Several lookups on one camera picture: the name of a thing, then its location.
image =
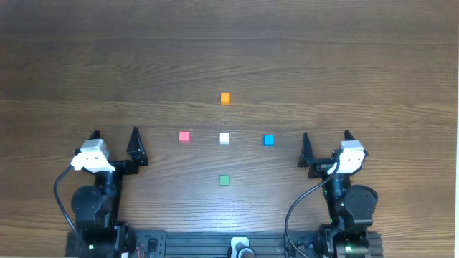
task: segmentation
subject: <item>brown wooden surface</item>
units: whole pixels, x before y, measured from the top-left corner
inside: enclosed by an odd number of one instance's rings
[[[386,257],[452,257],[457,13],[453,0],[0,1],[0,254],[62,256],[54,180],[96,128],[125,158],[137,125],[150,166],[124,182],[134,227],[282,231],[318,183],[296,167],[303,132],[326,157],[349,129],[370,153],[353,179],[379,193]],[[66,178],[69,211],[92,180]],[[327,220],[318,192],[291,227]]]

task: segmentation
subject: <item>pink cube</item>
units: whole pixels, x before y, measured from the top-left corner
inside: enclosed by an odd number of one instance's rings
[[[189,143],[189,132],[179,132],[179,142]]]

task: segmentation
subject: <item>blue cube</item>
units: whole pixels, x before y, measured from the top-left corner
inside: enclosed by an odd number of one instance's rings
[[[274,146],[274,135],[265,135],[265,147]]]

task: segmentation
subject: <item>green cube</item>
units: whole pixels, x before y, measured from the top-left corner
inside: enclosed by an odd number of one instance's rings
[[[230,176],[220,176],[220,186],[230,186]]]

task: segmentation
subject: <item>wooden table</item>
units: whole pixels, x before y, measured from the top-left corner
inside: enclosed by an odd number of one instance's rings
[[[329,157],[349,129],[385,256],[452,257],[457,25],[453,0],[0,1],[0,254],[62,256],[54,180],[96,128],[125,158],[137,125],[151,162],[120,215],[135,228],[283,231],[318,183],[296,166],[303,132]],[[92,182],[65,179],[69,211]],[[317,192],[291,227],[327,220]]]

